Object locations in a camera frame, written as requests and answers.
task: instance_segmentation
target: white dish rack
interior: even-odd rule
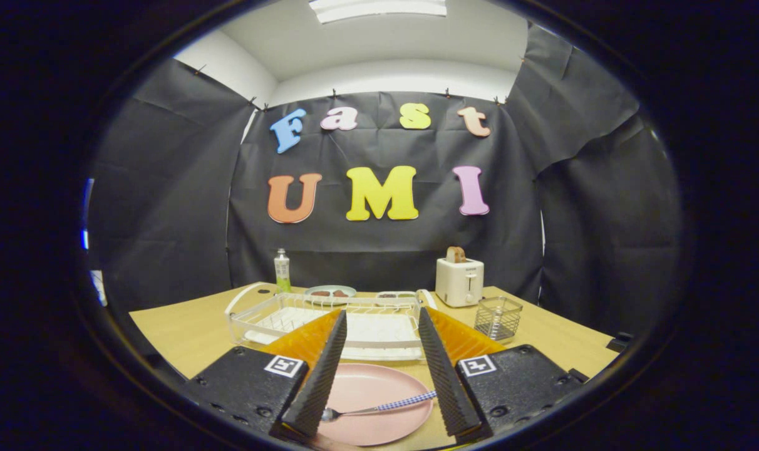
[[[268,345],[330,311],[344,309],[348,332],[341,353],[347,360],[423,359],[419,328],[420,304],[417,298],[330,298],[312,294],[279,293],[253,308],[234,312],[237,301],[251,289],[267,283],[254,283],[232,299],[224,311],[232,342]]]

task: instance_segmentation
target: pink plate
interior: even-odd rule
[[[342,363],[334,376],[327,406],[338,412],[350,412],[399,402],[428,391],[415,377],[387,366]],[[322,422],[319,433],[349,445],[381,445],[399,440],[420,428],[431,412],[432,400],[426,400],[402,408]]]

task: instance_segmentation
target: foam letter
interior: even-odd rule
[[[357,110],[350,106],[341,106],[327,111],[327,117],[321,120],[321,128],[325,130],[351,130],[357,127]]]
[[[367,220],[366,202],[377,219],[381,219],[391,203],[388,217],[391,219],[416,219],[419,210],[413,206],[413,176],[416,169],[412,166],[396,166],[391,169],[385,185],[374,176],[370,168],[351,168],[346,177],[351,178],[351,209],[346,214],[348,220]]]
[[[402,113],[399,123],[405,128],[424,129],[432,122],[427,115],[429,108],[423,103],[405,103],[399,108],[399,112]]]
[[[304,174],[299,177],[302,182],[302,203],[297,209],[287,208],[287,188],[293,182],[291,176],[277,176],[268,179],[271,190],[268,192],[268,216],[276,222],[302,222],[313,212],[316,203],[316,185],[321,174]]]
[[[460,111],[457,111],[457,115],[462,115],[466,121],[466,128],[472,135],[480,138],[485,138],[491,134],[491,129],[483,127],[480,123],[480,119],[485,119],[485,114],[474,109],[474,106],[468,106]]]
[[[270,129],[277,134],[277,141],[279,141],[277,153],[285,152],[287,149],[297,145],[297,143],[302,140],[302,138],[297,137],[294,132],[302,132],[302,121],[299,118],[304,117],[305,114],[307,114],[307,111],[299,108],[291,114],[274,122],[274,125],[271,125]]]
[[[463,192],[463,205],[460,206],[460,213],[466,216],[487,214],[491,208],[482,202],[482,191],[480,191],[480,181],[478,177],[482,174],[477,166],[457,166],[452,169],[460,180],[460,191]]]

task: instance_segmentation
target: fork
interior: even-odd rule
[[[422,395],[416,395],[414,397],[400,400],[400,402],[392,402],[392,403],[384,403],[383,405],[378,405],[376,407],[371,408],[364,408],[361,410],[352,410],[351,412],[338,412],[336,409],[327,407],[324,409],[324,413],[321,416],[321,420],[324,423],[334,422],[339,417],[343,415],[351,415],[354,413],[369,413],[369,412],[378,412],[382,410],[391,410],[392,408],[399,408],[399,407],[405,407],[406,405],[414,405],[414,403],[420,403],[425,402],[425,400],[431,400],[432,398],[436,397],[436,392],[428,391]]]

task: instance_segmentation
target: toaster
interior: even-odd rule
[[[485,264],[477,260],[449,262],[438,259],[435,273],[435,293],[448,306],[477,305],[482,299]]]

